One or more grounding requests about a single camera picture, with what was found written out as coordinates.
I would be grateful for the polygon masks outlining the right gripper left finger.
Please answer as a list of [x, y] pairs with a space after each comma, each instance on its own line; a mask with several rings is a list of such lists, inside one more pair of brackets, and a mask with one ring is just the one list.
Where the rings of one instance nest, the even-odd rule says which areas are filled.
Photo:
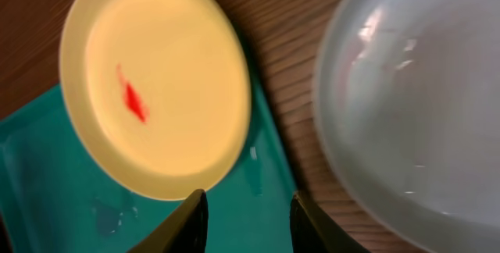
[[206, 193], [193, 191], [129, 253], [204, 253], [209, 210]]

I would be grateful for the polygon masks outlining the yellow-green plate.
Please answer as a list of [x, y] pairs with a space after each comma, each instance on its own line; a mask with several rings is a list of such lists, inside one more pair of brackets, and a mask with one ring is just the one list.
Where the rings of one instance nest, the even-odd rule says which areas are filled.
[[215, 0], [75, 0], [59, 77], [87, 152], [136, 194], [177, 201], [208, 190], [245, 145], [248, 66]]

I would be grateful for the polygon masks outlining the light blue plate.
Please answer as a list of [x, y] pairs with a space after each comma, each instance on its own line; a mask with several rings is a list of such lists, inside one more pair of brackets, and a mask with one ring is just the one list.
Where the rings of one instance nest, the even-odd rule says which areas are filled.
[[313, 108], [377, 222], [426, 251], [498, 251], [499, 0], [342, 0]]

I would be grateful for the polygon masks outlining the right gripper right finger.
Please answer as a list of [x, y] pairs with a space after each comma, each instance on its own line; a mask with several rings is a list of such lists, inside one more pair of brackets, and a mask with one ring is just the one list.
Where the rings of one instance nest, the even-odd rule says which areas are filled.
[[369, 253], [304, 191], [291, 200], [290, 232], [294, 253]]

